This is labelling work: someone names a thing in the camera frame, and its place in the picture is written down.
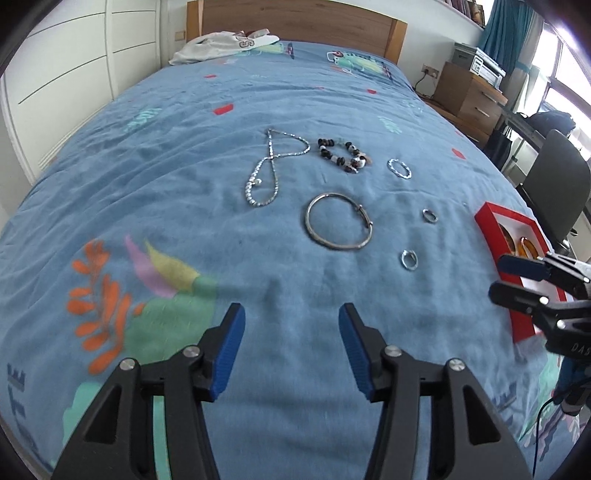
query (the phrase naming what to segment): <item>desk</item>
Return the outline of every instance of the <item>desk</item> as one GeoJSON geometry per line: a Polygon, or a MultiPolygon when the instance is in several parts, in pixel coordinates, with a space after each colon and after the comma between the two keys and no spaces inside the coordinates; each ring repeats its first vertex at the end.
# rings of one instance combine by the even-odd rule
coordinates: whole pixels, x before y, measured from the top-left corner
{"type": "Polygon", "coordinates": [[[503,108],[502,115],[505,117],[507,124],[513,129],[513,131],[525,142],[531,145],[536,152],[539,153],[540,150],[542,150],[545,138],[540,132],[534,130],[520,114],[512,112],[508,108],[503,108]]]}

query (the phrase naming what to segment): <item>black office chair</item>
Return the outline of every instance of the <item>black office chair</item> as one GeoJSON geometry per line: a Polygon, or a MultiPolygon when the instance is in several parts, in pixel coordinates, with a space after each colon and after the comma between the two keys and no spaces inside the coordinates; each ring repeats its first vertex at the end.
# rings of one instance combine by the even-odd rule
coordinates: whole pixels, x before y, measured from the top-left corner
{"type": "Polygon", "coordinates": [[[591,170],[577,148],[558,130],[551,130],[517,191],[554,250],[569,254],[566,237],[576,235],[574,224],[591,192],[591,170]]]}

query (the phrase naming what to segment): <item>cable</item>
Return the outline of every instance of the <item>cable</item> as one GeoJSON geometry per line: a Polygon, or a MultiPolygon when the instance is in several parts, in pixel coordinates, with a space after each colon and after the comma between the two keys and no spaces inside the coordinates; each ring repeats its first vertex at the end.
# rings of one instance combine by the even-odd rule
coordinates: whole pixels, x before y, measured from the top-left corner
{"type": "Polygon", "coordinates": [[[415,83],[415,85],[413,87],[413,90],[415,92],[417,91],[418,84],[421,83],[425,79],[425,77],[427,77],[427,72],[425,70],[423,70],[423,78],[420,79],[417,83],[415,83]]]}
{"type": "Polygon", "coordinates": [[[556,400],[557,398],[564,397],[565,395],[568,395],[575,388],[579,388],[581,385],[585,385],[585,383],[588,383],[589,381],[591,381],[591,377],[584,378],[584,379],[582,379],[582,380],[574,383],[573,385],[571,385],[569,388],[567,388],[563,392],[559,392],[556,395],[554,395],[554,397],[552,397],[551,399],[549,399],[540,408],[540,410],[538,412],[538,417],[537,417],[537,419],[535,421],[535,453],[534,453],[534,467],[531,470],[531,477],[532,477],[532,479],[535,478],[535,467],[537,466],[537,463],[538,463],[538,448],[540,446],[540,444],[539,444],[539,439],[540,439],[540,419],[541,419],[542,413],[544,412],[544,409],[548,405],[550,405],[554,400],[556,400]]]}

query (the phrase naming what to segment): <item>electrical outlet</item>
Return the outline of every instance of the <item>electrical outlet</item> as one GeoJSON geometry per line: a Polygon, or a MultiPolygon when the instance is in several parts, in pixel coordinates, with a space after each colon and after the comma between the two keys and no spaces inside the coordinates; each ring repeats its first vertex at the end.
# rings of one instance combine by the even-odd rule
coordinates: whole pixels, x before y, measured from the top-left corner
{"type": "Polygon", "coordinates": [[[429,75],[430,77],[433,77],[434,79],[439,78],[439,70],[434,69],[433,67],[428,67],[427,65],[423,65],[423,69],[421,70],[421,72],[426,73],[427,75],[429,75]]]}

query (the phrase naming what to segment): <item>blue bedspread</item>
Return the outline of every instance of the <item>blue bedspread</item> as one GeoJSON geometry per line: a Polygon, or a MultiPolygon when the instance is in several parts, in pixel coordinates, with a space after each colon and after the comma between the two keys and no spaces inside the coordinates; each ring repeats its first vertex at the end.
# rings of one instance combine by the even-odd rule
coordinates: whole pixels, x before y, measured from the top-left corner
{"type": "MultiPolygon", "coordinates": [[[[204,407],[223,479],[363,478],[381,405],[367,403],[349,367],[337,322],[348,301],[417,359],[465,359],[532,462],[533,418],[559,360],[539,338],[513,345],[508,312],[487,298],[498,275],[473,218],[485,201],[531,212],[395,65],[327,55],[339,50],[282,42],[161,70],[80,129],[9,221],[0,239],[0,413],[46,471],[121,358],[168,358],[232,301],[246,308],[246,332],[228,389],[204,407]],[[277,160],[279,195],[255,209],[244,188],[267,155],[269,127],[313,147],[277,160]],[[345,173],[320,158],[319,137],[353,142],[373,165],[345,173]],[[412,179],[393,175],[390,158],[408,164],[412,179]],[[364,205],[375,227],[367,247],[330,251],[306,235],[303,212],[323,192],[364,205]],[[423,221],[424,208],[437,224],[423,221]],[[405,249],[418,255],[414,272],[401,265],[405,249]]],[[[284,137],[274,145],[302,146],[284,137]]],[[[261,177],[259,200],[272,192],[268,164],[261,177]]],[[[338,200],[313,213],[335,242],[365,234],[338,200]]],[[[576,422],[548,409],[537,479],[570,450],[576,422]]],[[[158,466],[166,478],[161,451],[158,466]]]]}

